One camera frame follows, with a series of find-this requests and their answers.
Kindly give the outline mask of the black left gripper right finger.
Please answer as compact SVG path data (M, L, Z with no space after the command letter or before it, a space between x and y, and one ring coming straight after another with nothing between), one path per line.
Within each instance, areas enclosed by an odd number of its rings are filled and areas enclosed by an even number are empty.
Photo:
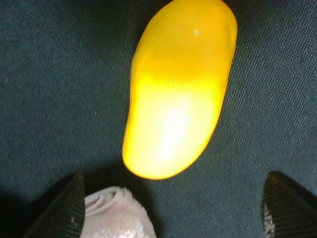
M268 173L261 218L266 238L315 238L317 196L279 171Z

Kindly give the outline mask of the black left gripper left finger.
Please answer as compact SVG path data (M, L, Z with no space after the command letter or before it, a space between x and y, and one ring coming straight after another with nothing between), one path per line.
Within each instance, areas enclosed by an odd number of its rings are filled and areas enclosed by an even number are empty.
M82 175L75 175L36 219L25 238L79 238L85 221Z

